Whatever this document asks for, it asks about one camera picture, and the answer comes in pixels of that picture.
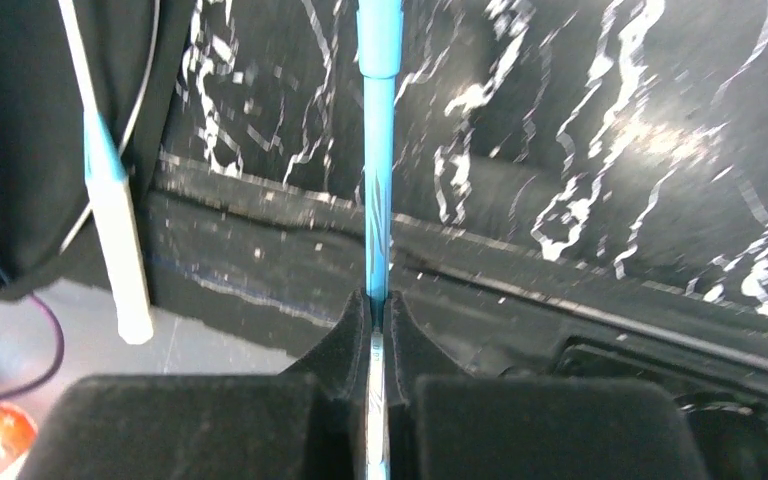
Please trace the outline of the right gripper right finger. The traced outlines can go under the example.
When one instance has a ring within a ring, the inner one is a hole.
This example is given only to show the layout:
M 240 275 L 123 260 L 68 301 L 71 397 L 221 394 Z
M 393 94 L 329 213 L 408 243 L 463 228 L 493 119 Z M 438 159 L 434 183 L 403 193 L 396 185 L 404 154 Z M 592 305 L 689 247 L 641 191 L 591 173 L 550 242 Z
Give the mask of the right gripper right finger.
M 690 427 L 645 381 L 473 377 L 414 320 L 384 310 L 394 479 L 703 479 Z

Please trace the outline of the blue racket cover bag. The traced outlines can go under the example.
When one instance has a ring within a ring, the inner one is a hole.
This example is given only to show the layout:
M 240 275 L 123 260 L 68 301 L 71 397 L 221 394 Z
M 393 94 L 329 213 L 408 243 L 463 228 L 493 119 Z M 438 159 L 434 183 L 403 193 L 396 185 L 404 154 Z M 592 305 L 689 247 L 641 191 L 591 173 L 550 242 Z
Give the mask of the blue racket cover bag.
M 135 216 L 158 161 L 189 33 L 190 1 L 75 5 L 100 112 L 126 139 Z M 82 105 L 54 1 L 0 1 L 0 300 L 67 277 L 107 285 L 95 229 L 66 235 L 87 202 Z

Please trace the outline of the blue badminton racket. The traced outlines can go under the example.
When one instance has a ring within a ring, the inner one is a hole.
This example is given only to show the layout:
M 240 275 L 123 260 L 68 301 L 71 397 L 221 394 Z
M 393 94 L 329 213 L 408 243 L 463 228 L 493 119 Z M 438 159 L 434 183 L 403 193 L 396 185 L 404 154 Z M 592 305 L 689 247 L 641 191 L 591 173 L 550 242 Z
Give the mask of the blue badminton racket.
M 120 338 L 141 345 L 154 335 L 128 176 L 98 109 L 74 3 L 59 0 L 83 107 L 84 181 L 115 302 Z
M 400 1 L 360 1 L 358 66 L 363 76 L 365 287 L 371 337 L 364 411 L 364 477 L 390 477 L 384 319 L 389 295 L 396 77 L 400 70 Z

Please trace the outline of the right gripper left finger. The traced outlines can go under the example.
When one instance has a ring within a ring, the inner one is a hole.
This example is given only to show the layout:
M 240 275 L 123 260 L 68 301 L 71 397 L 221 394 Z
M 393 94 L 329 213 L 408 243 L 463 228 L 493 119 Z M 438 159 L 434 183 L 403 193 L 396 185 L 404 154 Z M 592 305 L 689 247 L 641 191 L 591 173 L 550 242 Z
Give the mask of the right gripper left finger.
M 368 300 L 276 375 L 96 375 L 54 405 L 24 479 L 360 479 Z

